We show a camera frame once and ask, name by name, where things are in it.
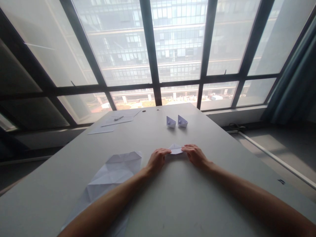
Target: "white table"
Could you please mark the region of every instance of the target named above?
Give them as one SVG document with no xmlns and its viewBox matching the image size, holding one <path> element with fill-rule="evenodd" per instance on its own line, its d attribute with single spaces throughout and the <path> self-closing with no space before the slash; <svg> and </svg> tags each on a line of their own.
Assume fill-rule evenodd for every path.
<svg viewBox="0 0 316 237">
<path fill-rule="evenodd" d="M 87 135 L 108 113 L 0 198 L 0 236 L 56 236 L 94 174 L 113 154 L 197 144 L 209 159 L 264 188 L 316 223 L 316 205 L 191 104 L 144 108 L 111 133 Z M 186 129 L 166 127 L 178 114 Z M 144 187 L 125 236 L 269 236 L 221 186 L 185 158 Z"/>
</svg>

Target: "forearm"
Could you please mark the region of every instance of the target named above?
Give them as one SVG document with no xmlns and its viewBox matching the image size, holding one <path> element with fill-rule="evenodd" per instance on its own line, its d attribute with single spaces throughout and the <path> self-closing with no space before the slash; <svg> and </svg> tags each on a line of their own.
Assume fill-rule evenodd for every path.
<svg viewBox="0 0 316 237">
<path fill-rule="evenodd" d="M 286 236 L 314 236 L 315 225 L 262 188 L 210 162 L 207 172 L 266 225 Z"/>
<path fill-rule="evenodd" d="M 148 169 L 142 169 L 87 207 L 58 237 L 101 235 L 150 176 Z"/>
</svg>

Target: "floor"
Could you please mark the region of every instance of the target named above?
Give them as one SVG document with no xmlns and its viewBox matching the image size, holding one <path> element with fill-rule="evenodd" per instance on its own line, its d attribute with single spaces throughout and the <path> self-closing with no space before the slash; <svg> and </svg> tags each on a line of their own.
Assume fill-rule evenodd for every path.
<svg viewBox="0 0 316 237">
<path fill-rule="evenodd" d="M 316 124 L 303 127 L 270 126 L 244 132 L 252 140 L 285 161 L 316 183 Z M 316 190 L 270 158 L 239 134 L 232 134 L 244 147 L 284 178 L 302 194 L 316 203 Z"/>
</svg>

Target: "hand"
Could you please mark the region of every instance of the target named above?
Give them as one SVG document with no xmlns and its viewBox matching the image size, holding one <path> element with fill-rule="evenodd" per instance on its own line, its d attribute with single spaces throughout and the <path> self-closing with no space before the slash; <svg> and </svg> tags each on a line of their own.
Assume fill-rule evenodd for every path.
<svg viewBox="0 0 316 237">
<path fill-rule="evenodd" d="M 165 155 L 170 154 L 171 150 L 159 148 L 155 150 L 148 161 L 146 168 L 151 174 L 158 173 L 165 164 Z"/>
<path fill-rule="evenodd" d="M 212 162 L 206 158 L 201 148 L 199 148 L 197 145 L 184 145 L 181 151 L 185 151 L 188 154 L 190 162 L 200 169 L 206 170 L 209 165 L 212 164 Z"/>
</svg>

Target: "white paper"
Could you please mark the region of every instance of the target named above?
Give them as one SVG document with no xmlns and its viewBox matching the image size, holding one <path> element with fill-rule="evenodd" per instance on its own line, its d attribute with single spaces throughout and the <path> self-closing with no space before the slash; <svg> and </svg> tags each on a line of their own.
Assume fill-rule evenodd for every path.
<svg viewBox="0 0 316 237">
<path fill-rule="evenodd" d="M 181 151 L 181 148 L 182 148 L 181 146 L 179 146 L 179 145 L 177 145 L 177 144 L 175 144 L 175 143 L 173 143 L 173 144 L 169 147 L 169 149 L 171 150 L 171 154 L 173 154 L 173 155 L 182 153 L 183 151 Z"/>
<path fill-rule="evenodd" d="M 141 168 L 142 153 L 134 151 L 127 154 L 113 155 L 95 174 L 87 185 L 75 208 L 68 216 L 62 230 L 90 204 L 99 197 L 125 182 Z M 130 204 L 120 213 L 104 236 L 123 237 L 125 234 Z"/>
<path fill-rule="evenodd" d="M 113 132 L 116 129 L 117 125 L 109 125 L 105 127 L 97 127 L 94 130 L 92 130 L 89 134 L 96 134 L 96 133 L 106 133 L 106 132 Z"/>
<path fill-rule="evenodd" d="M 167 127 L 175 128 L 176 123 L 176 121 L 167 116 Z"/>
<path fill-rule="evenodd" d="M 187 125 L 188 125 L 188 121 L 185 120 L 180 115 L 178 115 L 178 126 L 180 126 L 180 127 L 187 127 Z"/>
<path fill-rule="evenodd" d="M 113 111 L 111 116 L 113 117 L 135 117 L 142 109 L 127 109 L 127 110 L 117 110 Z"/>
<path fill-rule="evenodd" d="M 118 124 L 118 123 L 130 122 L 130 121 L 133 121 L 133 119 L 134 119 L 134 117 L 123 117 L 117 121 L 114 121 L 114 119 L 117 119 L 117 118 L 119 118 L 119 117 L 117 117 L 117 116 L 109 117 L 105 121 L 105 123 L 101 124 L 101 126 L 109 126 L 109 125 Z"/>
</svg>

